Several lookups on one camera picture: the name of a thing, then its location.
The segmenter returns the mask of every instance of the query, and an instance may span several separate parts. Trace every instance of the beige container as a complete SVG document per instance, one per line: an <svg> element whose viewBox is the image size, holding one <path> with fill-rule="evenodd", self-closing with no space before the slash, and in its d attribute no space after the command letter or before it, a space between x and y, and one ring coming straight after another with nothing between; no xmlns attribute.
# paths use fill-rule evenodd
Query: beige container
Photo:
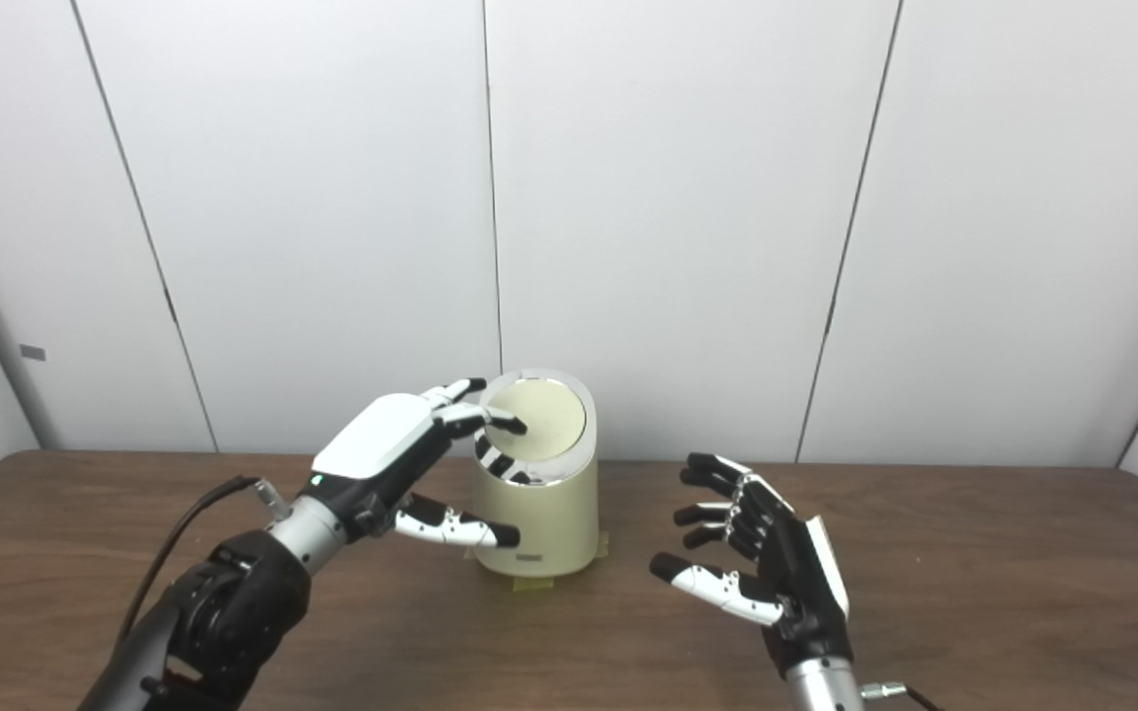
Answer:
<svg viewBox="0 0 1138 711"><path fill-rule="evenodd" d="M600 543L591 392L569 374L526 369L490 382L480 402L518 415L528 432L477 433L471 507L478 516L520 528L518 548L478 548L478 561L514 577L583 570Z"/></svg>

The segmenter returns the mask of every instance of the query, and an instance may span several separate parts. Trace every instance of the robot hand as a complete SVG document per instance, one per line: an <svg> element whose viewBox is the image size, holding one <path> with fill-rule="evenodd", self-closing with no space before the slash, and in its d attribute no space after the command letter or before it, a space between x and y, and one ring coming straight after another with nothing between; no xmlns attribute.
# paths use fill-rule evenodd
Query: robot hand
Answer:
<svg viewBox="0 0 1138 711"><path fill-rule="evenodd" d="M518 545L520 535L511 527L410 494L452 440L470 437L486 424L525 433L525 423L516 415L461 402L485 387L483 378L469 378L421 395L379 397L315 456L313 477L302 495L330 510L347 543L393 529L438 543Z"/></svg>
<svg viewBox="0 0 1138 711"><path fill-rule="evenodd" d="M863 708L850 675L850 606L827 531L818 516L802 521L793 507L745 465L714 454L687 455L678 474L685 485L727 497L674 513L678 526L700 523L684 536L686 548L724 540L758 574L725 572L669 553L652 557L650 570L684 593L745 620L764 625L762 638L799 708Z"/></svg>
<svg viewBox="0 0 1138 711"><path fill-rule="evenodd" d="M306 615L313 574L345 544L361 537L393 529L439 543L519 545L514 527L456 513L411 494L453 439L486 424L525 432L525 423L510 413L461 402L485 387L484 379L462 379L421 395L386 395L372 402L320 452L311 479L292 504L270 482L251 485L271 509L270 527L218 544L135 622L139 604L159 570L158 555L131 603L112 661L79 710L239 708L262 664ZM192 673L168 668L171 658Z"/></svg>

